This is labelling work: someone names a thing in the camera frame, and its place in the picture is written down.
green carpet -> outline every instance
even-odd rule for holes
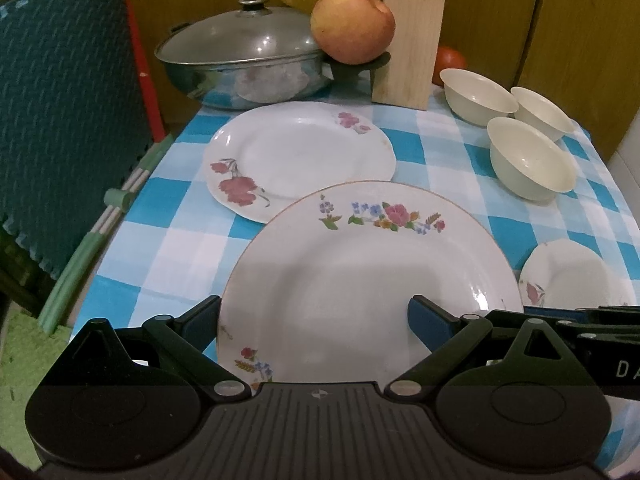
[[[24,409],[29,397],[49,368],[65,349],[71,329],[59,326],[53,336],[38,328],[38,320],[10,310],[2,357],[0,358],[0,447],[23,465],[40,466],[24,426]]]

white wall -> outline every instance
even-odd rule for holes
[[[640,110],[607,166],[640,224]]]

tomato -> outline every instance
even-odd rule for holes
[[[433,69],[433,78],[431,79],[434,85],[444,86],[442,79],[440,79],[440,70],[445,68],[466,68],[466,59],[457,50],[441,45],[438,47],[436,66]]]

floral plate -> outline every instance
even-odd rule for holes
[[[518,282],[522,303],[551,308],[594,308],[635,303],[625,285],[590,248],[567,239],[538,245]]]
[[[267,223],[319,189],[390,180],[391,142],[369,120],[328,103],[256,108],[220,128],[205,150],[207,187],[241,216]]]
[[[388,383],[429,354],[409,329],[422,294],[455,316],[522,312],[491,235],[443,197],[391,182],[313,193],[249,243],[223,294],[218,360],[261,382]]]

plate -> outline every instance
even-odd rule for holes
[[[407,323],[423,294],[455,316],[522,312],[491,235],[429,191],[357,182],[313,193],[249,243],[222,299],[218,361],[260,382],[377,381],[429,354]]]
[[[567,239],[538,245],[518,282],[522,303],[551,308],[634,304],[635,295],[594,251]]]
[[[267,223],[296,200],[354,180],[391,180],[391,142],[369,120],[328,103],[288,102],[245,112],[207,146],[207,187],[223,205]]]

